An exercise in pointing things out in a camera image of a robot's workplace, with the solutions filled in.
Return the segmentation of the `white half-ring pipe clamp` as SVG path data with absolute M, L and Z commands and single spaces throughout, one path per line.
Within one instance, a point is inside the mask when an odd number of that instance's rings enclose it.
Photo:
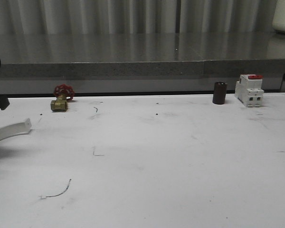
M 31 131 L 32 123 L 30 118 L 26 118 L 22 122 L 17 122 L 0 127 L 0 141 L 7 138 L 28 134 Z

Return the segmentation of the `grey stone counter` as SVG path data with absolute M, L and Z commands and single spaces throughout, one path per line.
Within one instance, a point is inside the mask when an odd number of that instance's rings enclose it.
M 210 32 L 112 35 L 0 35 L 0 94 L 203 93 L 235 88 L 241 74 L 285 92 L 285 35 Z

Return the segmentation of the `brass valve red handwheel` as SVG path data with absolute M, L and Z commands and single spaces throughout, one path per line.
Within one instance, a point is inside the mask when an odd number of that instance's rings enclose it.
M 71 86 L 61 84 L 54 88 L 53 95 L 56 100 L 51 101 L 51 110 L 53 112 L 65 112 L 68 109 L 68 102 L 73 100 L 75 92 Z

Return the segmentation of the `dark brown cylindrical coupling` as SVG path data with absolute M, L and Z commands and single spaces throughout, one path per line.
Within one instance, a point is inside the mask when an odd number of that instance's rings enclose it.
M 223 105 L 225 103 L 227 92 L 227 83 L 225 82 L 216 82 L 214 84 L 213 98 L 212 102 L 216 105 Z

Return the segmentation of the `white container on counter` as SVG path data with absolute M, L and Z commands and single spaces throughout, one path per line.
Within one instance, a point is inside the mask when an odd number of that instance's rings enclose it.
M 272 27 L 277 32 L 285 33 L 285 0 L 276 2 Z

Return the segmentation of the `white circuit breaker red switch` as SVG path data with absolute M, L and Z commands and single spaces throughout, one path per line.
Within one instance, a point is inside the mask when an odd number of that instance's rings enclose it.
M 261 107 L 264 95 L 264 90 L 261 88 L 262 81 L 262 75 L 241 74 L 236 82 L 235 98 L 245 107 Z

